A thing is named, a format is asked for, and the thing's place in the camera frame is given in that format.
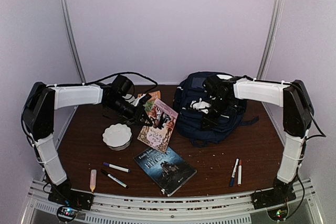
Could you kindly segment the blue Wuthering Heights book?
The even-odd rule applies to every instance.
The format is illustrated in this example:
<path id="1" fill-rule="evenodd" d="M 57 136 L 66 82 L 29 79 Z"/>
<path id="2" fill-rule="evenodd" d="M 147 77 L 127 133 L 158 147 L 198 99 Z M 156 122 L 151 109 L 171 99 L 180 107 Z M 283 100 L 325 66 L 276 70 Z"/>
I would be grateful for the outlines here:
<path id="1" fill-rule="evenodd" d="M 168 197 L 197 173 L 192 165 L 170 147 L 164 153 L 149 147 L 133 159 L 160 187 L 161 193 Z"/>

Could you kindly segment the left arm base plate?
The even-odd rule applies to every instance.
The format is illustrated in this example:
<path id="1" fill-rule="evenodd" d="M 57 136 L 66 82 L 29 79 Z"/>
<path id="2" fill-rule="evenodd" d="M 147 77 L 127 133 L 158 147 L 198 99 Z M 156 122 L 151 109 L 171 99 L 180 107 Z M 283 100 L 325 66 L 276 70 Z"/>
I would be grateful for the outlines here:
<path id="1" fill-rule="evenodd" d="M 51 189 L 48 200 L 79 210 L 90 210 L 93 194 L 72 190 L 69 186 L 56 186 Z"/>

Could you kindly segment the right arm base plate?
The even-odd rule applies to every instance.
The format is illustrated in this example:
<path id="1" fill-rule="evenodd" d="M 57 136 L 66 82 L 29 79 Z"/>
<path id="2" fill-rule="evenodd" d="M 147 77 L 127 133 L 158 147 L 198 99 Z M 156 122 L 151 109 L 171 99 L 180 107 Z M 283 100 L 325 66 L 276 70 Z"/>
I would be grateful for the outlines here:
<path id="1" fill-rule="evenodd" d="M 278 195 L 274 188 L 267 190 L 257 189 L 251 194 L 251 200 L 255 210 L 284 204 L 285 201 L 292 201 L 295 199 L 296 195 L 294 192 L 290 191 L 285 195 L 282 193 Z"/>

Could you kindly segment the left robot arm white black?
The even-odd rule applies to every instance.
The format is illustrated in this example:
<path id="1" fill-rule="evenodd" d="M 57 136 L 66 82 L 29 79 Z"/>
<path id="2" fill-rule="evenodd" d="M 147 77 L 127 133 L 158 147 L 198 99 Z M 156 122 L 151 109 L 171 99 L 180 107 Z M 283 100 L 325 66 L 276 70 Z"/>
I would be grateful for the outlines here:
<path id="1" fill-rule="evenodd" d="M 144 105 L 150 99 L 149 91 L 133 102 L 125 96 L 133 82 L 128 72 L 109 75 L 114 80 L 105 84 L 104 78 L 88 83 L 64 83 L 47 85 L 34 83 L 20 116 L 22 130 L 37 160 L 44 168 L 51 193 L 64 205 L 71 205 L 76 197 L 70 180 L 63 169 L 54 145 L 54 112 L 58 109 L 86 104 L 102 104 L 126 119 L 127 124 L 152 126 Z"/>

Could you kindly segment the navy blue student backpack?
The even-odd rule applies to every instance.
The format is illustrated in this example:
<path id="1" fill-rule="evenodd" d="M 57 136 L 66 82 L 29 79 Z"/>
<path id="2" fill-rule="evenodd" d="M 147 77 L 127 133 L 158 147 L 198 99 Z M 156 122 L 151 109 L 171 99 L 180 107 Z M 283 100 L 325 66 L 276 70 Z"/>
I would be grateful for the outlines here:
<path id="1" fill-rule="evenodd" d="M 189 138 L 193 146 L 217 144 L 235 128 L 259 121 L 258 116 L 243 120 L 247 110 L 246 100 L 232 99 L 226 102 L 222 97 L 215 97 L 217 84 L 232 77 L 224 72 L 194 72 L 176 88 L 173 110 L 178 117 L 175 128 L 183 137 Z"/>

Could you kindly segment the pink illustrated paperback book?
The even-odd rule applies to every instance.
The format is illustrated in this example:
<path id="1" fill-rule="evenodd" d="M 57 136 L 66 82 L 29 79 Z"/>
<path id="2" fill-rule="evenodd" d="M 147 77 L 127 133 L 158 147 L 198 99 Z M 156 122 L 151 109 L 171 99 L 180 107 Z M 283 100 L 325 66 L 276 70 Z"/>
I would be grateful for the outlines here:
<path id="1" fill-rule="evenodd" d="M 155 99 L 148 113 L 152 126 L 143 126 L 137 140 L 165 153 L 175 127 L 178 113 L 160 99 Z"/>

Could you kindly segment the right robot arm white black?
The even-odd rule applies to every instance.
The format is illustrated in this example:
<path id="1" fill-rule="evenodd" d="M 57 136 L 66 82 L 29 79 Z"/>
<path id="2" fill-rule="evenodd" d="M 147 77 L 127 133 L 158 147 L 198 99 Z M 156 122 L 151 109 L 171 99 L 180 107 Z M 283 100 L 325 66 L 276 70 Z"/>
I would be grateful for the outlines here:
<path id="1" fill-rule="evenodd" d="M 277 105 L 283 109 L 283 130 L 286 136 L 280 168 L 269 192 L 272 203 L 279 204 L 289 196 L 292 182 L 304 158 L 308 135 L 314 119 L 314 109 L 301 80 L 290 83 L 262 81 L 247 76 L 221 78 L 211 75 L 203 87 L 212 98 L 208 113 L 202 119 L 203 130 L 214 127 L 221 114 L 237 100 L 254 100 Z"/>

